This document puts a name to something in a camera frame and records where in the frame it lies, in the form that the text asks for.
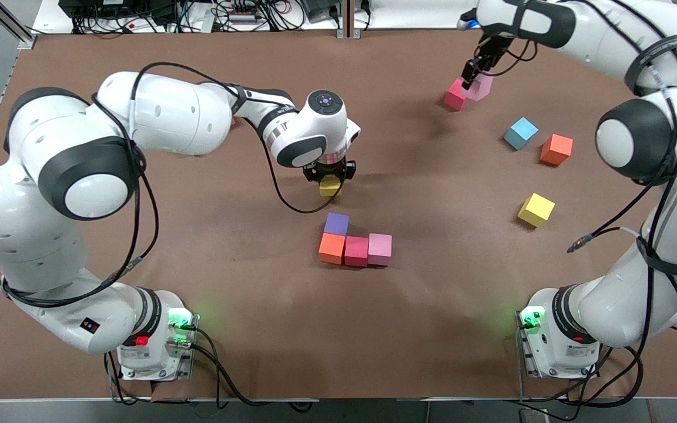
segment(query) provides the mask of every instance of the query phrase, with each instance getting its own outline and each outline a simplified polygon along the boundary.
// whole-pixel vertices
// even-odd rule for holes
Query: white robotic arm
[[[632,11],[645,16],[662,35]],[[581,378],[597,362],[599,344],[622,347],[644,338],[649,267],[655,270],[648,335],[677,323],[677,293],[666,275],[677,281],[677,176],[672,182],[663,178],[670,176],[677,161],[677,60],[669,53],[677,53],[677,5],[658,0],[479,0],[462,15],[460,28],[470,27],[473,19],[484,35],[464,69],[464,86],[494,67],[513,38],[550,46],[622,79],[642,97],[600,119],[597,152],[608,166],[637,182],[671,185],[659,216],[656,210],[650,213],[637,244],[604,277],[543,289],[521,311],[534,375]],[[655,220],[656,259],[645,252]],[[580,239],[575,246],[590,239]]]
[[[352,177],[354,163],[344,155],[360,128],[325,90],[299,112],[279,90],[145,74],[132,102],[137,76],[110,75],[93,105],[59,88],[16,100],[5,142],[10,156],[0,166],[0,271],[11,300],[69,345],[91,354],[117,348],[125,378],[174,380],[194,316],[171,292],[92,275],[76,220],[102,219],[132,198],[143,152],[211,152],[233,115],[252,124],[278,163],[306,167],[312,180],[331,172]],[[123,137],[127,127],[134,145]]]

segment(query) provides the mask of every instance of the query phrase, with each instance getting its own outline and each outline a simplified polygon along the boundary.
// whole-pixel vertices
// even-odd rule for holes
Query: cube
[[[320,240],[320,248],[317,255],[323,263],[341,264],[341,257],[344,255],[345,236],[333,235],[333,233],[323,233]]]
[[[451,84],[451,88],[448,88],[448,92],[445,94],[444,102],[448,107],[459,112],[462,107],[464,107],[464,102],[467,101],[467,96],[464,94],[464,89],[461,86],[461,80],[457,79],[454,83]]]
[[[381,233],[371,233],[367,251],[367,262],[376,266],[390,264],[391,244],[393,237]]]
[[[492,77],[484,74],[479,74],[472,81],[470,88],[462,88],[464,96],[476,102],[483,99],[487,94],[490,94],[492,87]]]
[[[517,150],[527,145],[529,139],[537,133],[537,126],[532,125],[527,118],[522,117],[506,132],[504,139]]]
[[[518,217],[534,227],[540,227],[548,221],[554,207],[555,203],[534,193],[521,206]]]
[[[573,147],[573,140],[570,137],[559,136],[553,134],[548,141],[542,145],[542,153],[539,159],[543,163],[548,163],[553,166],[559,166],[564,160],[571,156],[571,149]]]
[[[349,233],[349,216],[346,214],[329,213],[323,233],[346,236]]]
[[[347,236],[344,249],[344,264],[347,266],[367,267],[368,238]]]
[[[341,180],[332,174],[327,174],[326,176],[323,176],[323,180],[320,181],[320,196],[333,196],[339,187],[341,187]]]

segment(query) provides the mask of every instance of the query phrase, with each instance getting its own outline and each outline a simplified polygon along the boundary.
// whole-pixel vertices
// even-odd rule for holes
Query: orange cube
[[[540,153],[539,159],[542,160],[543,163],[558,166],[571,156],[572,147],[573,140],[570,139],[570,137],[553,134],[550,139],[542,145],[542,153]]]
[[[333,233],[323,233],[323,239],[320,240],[320,248],[317,255],[323,263],[341,264],[341,258],[344,256],[344,242],[346,236],[333,235]]]

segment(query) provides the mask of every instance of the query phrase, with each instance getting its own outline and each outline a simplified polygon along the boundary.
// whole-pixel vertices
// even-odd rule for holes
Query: gray floor
[[[4,2],[25,24],[31,24],[38,11],[40,0],[8,0]],[[0,27],[0,95],[11,74],[17,56],[16,41]],[[583,409],[578,422],[601,421],[602,423],[677,423],[677,399],[656,399],[648,407],[644,399],[635,399],[618,409]],[[469,423],[503,421],[516,423],[519,406],[507,402],[433,402],[430,421],[433,423]],[[572,409],[561,404],[547,404],[551,412],[572,415]],[[35,401],[0,402],[0,423],[43,423],[44,421],[70,421],[74,423],[97,423],[121,421],[122,423],[151,423],[154,421],[186,422],[209,419],[240,423],[244,421],[271,421],[286,423],[299,421],[320,422],[394,422],[412,423],[425,421],[427,404],[423,402],[398,402],[393,399],[374,401],[322,401],[315,404],[309,414],[298,415],[285,404],[252,409],[233,404],[216,414],[212,404],[149,405],[138,404],[124,407],[111,402],[86,401]]]

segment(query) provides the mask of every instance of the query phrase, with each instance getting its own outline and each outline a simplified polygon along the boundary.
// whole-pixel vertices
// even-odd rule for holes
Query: brown tabletop surface
[[[37,86],[89,97],[110,73],[169,60],[220,80],[288,91],[298,107],[314,89],[341,94],[362,135],[350,149],[357,176],[327,211],[349,214],[350,232],[393,235],[388,268],[336,267],[317,257],[327,211],[297,214],[279,202],[254,131],[233,129],[204,157],[148,154],[161,233],[126,283],[167,289],[202,316],[223,364],[247,396],[515,397],[513,313],[543,287],[589,281],[632,243],[623,233],[575,254],[566,248],[620,210],[639,187],[594,148],[597,120],[631,98],[622,83],[547,48],[497,78],[462,112],[441,103],[478,35],[371,32],[45,36],[23,51],[0,109]],[[175,69],[163,75],[199,81]],[[526,116],[539,132],[516,152],[502,141]],[[560,167],[540,164],[553,133],[575,140]],[[277,169],[301,208],[323,201],[301,171]],[[530,230],[515,215],[531,193],[556,203]],[[637,227],[657,194],[623,222]],[[143,236],[152,232],[145,201]],[[108,275],[126,254],[131,208],[83,224],[89,269]],[[605,376],[628,362],[622,352]],[[650,340],[640,395],[677,397],[677,333]],[[212,397],[210,366],[154,397]],[[623,394],[631,378],[612,394]],[[528,395],[560,381],[529,380]],[[0,398],[107,397],[100,357],[75,350],[0,294]]]

